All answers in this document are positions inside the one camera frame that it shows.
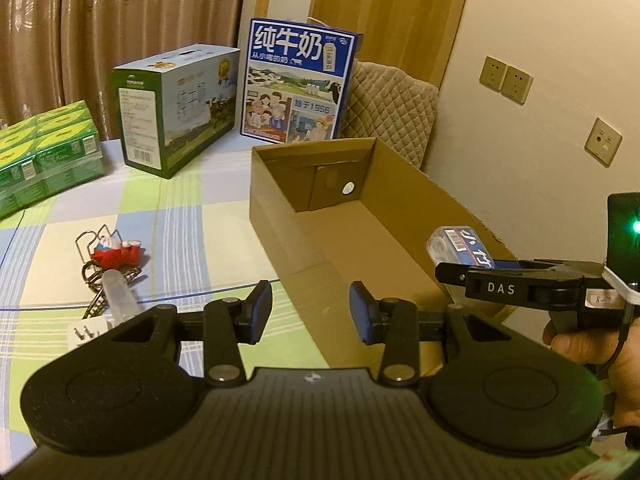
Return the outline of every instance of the plaid tablecloth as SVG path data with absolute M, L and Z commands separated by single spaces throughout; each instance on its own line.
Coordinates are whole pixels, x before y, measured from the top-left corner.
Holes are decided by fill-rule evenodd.
M 213 298 L 245 298 L 259 280 L 273 281 L 263 340 L 241 348 L 248 374 L 264 365 L 326 366 L 249 222 L 253 143 L 228 134 L 163 180 L 124 166 L 119 142 L 108 141 L 107 176 L 0 221 L 0 472 L 33 449 L 20 392 L 34 371 L 66 352 L 66 326 L 81 319 L 92 298 L 74 240 L 103 224 L 146 249 L 149 260 L 134 287 L 145 306 L 198 310 Z M 182 349 L 180 364 L 193 375 L 202 376 L 201 349 L 195 343 Z

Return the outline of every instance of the green drink carton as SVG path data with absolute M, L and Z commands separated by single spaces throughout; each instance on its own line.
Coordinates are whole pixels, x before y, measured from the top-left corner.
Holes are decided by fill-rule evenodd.
M 46 198 L 33 165 L 30 140 L 0 153 L 0 218 Z
M 37 136 L 35 126 L 29 126 L 20 130 L 15 130 L 11 135 L 0 137 L 0 153 L 10 150 L 14 146 L 23 144 L 28 140 L 33 140 Z
M 34 116 L 38 125 L 49 122 L 56 117 L 60 117 L 62 115 L 67 115 L 72 112 L 77 112 L 80 110 L 87 110 L 86 103 L 84 101 L 77 101 L 75 103 L 71 103 L 65 106 L 61 106 L 60 108 L 56 108 L 55 110 L 50 110 L 49 112 L 44 112 Z
M 113 70 L 125 163 L 171 178 L 234 125 L 237 48 L 194 44 Z
M 38 137 L 43 137 L 59 130 L 60 128 L 65 128 L 66 126 L 71 126 L 72 124 L 82 123 L 89 120 L 92 120 L 89 108 L 76 110 L 56 117 L 55 119 L 50 119 L 49 121 L 40 122 L 38 124 Z
M 35 141 L 34 164 L 48 196 L 104 175 L 98 142 L 91 119 Z
M 0 130 L 0 139 L 4 139 L 5 137 L 11 136 L 24 130 L 26 128 L 31 128 L 36 125 L 36 118 L 30 117 L 29 119 L 25 119 L 20 121 L 19 123 L 12 124 L 7 128 L 3 128 Z

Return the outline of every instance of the brown cardboard box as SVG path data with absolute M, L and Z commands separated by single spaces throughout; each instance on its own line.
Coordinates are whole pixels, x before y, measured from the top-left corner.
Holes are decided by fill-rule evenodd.
M 353 191 L 344 194 L 350 182 Z M 329 366 L 370 367 L 374 375 L 383 346 L 358 338 L 351 282 L 363 282 L 376 298 L 442 310 L 450 297 L 426 252 L 442 225 L 469 225 L 492 257 L 513 258 L 468 210 L 377 139 L 254 148 L 250 218 Z M 500 310 L 485 313 L 505 316 L 508 309 Z M 437 343 L 421 350 L 425 374 L 440 365 L 442 352 Z

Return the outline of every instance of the human hand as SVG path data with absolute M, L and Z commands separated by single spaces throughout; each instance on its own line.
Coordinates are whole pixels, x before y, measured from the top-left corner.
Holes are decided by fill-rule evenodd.
M 598 329 L 558 335 L 549 322 L 543 341 L 576 364 L 602 365 L 618 345 L 618 331 Z M 622 352 L 609 369 L 609 383 L 616 393 L 614 426 L 640 426 L 640 324 L 637 321 L 631 325 Z

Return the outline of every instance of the wall outlet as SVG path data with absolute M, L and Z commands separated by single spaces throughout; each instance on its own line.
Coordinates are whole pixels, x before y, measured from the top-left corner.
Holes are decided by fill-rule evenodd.
M 597 118 L 589 137 L 587 137 L 584 149 L 608 168 L 616 155 L 620 142 L 622 142 L 622 135 L 601 118 Z
M 506 72 L 506 63 L 494 59 L 493 57 L 487 56 L 487 58 L 484 60 L 482 73 L 480 74 L 480 82 L 484 86 L 488 86 L 489 88 L 493 88 L 494 90 L 500 90 Z
M 529 74 L 510 66 L 504 76 L 502 95 L 523 105 L 529 95 L 531 83 L 533 83 L 533 78 Z

